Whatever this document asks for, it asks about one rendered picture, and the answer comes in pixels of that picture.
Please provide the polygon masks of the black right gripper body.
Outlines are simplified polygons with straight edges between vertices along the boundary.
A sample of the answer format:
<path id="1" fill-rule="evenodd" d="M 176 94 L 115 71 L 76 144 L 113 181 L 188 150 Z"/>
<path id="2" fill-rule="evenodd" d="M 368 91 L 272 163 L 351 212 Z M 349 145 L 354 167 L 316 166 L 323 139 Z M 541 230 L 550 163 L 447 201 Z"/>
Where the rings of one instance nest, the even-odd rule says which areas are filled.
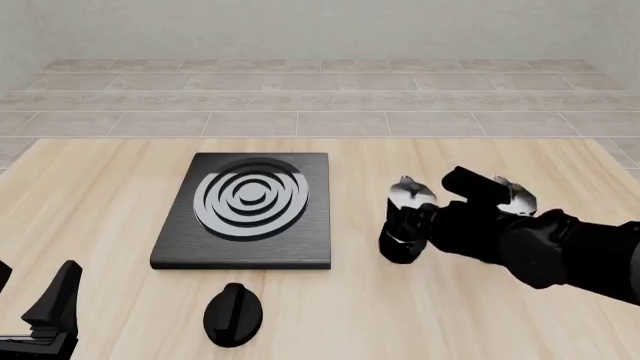
<path id="1" fill-rule="evenodd" d="M 447 173 L 441 185 L 446 191 L 465 199 L 452 200 L 447 208 L 494 211 L 498 205 L 511 203 L 511 193 L 506 185 L 464 167 L 456 166 Z"/>

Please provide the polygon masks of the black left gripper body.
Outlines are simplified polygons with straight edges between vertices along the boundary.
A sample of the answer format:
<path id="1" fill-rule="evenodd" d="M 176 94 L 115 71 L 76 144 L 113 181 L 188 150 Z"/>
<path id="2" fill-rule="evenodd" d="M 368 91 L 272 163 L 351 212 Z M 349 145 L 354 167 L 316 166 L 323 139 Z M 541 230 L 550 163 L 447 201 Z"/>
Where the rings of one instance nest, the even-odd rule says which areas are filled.
<path id="1" fill-rule="evenodd" d="M 52 336 L 0 336 L 0 360 L 71 360 L 78 332 L 57 332 Z"/>

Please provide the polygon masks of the silver and black moka pot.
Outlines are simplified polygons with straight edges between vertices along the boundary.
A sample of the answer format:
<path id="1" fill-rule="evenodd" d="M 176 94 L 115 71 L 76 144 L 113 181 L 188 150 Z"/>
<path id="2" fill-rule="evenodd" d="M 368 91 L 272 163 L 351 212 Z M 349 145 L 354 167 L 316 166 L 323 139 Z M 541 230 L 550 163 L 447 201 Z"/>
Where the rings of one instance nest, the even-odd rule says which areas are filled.
<path id="1" fill-rule="evenodd" d="M 413 263 L 426 248 L 430 219 L 437 209 L 437 197 L 426 185 L 401 176 L 389 189 L 380 254 L 392 263 Z"/>
<path id="2" fill-rule="evenodd" d="M 510 191 L 510 203 L 497 206 L 503 212 L 515 215 L 534 216 L 537 212 L 536 197 L 526 188 L 517 183 L 511 182 L 502 176 L 493 176 L 493 180 L 501 185 L 505 185 Z"/>

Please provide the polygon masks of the flat black stove plate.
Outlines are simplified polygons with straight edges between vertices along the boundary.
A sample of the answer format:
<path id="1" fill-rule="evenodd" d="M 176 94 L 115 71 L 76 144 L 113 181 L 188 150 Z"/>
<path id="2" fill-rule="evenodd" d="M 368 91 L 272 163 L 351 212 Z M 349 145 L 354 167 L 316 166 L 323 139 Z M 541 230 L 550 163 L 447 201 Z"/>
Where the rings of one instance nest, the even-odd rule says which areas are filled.
<path id="1" fill-rule="evenodd" d="M 199 152 L 153 269 L 330 269 L 329 156 Z"/>

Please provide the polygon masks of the round black stove knob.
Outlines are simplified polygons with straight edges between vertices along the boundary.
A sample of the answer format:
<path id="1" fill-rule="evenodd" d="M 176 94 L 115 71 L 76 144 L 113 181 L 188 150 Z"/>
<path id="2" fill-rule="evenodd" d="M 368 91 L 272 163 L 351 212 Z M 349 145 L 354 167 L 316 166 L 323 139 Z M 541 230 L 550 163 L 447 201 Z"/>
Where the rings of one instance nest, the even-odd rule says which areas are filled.
<path id="1" fill-rule="evenodd" d="M 259 331 L 263 320 L 260 299 L 243 284 L 229 283 L 207 305 L 203 326 L 217 346 L 239 347 Z"/>

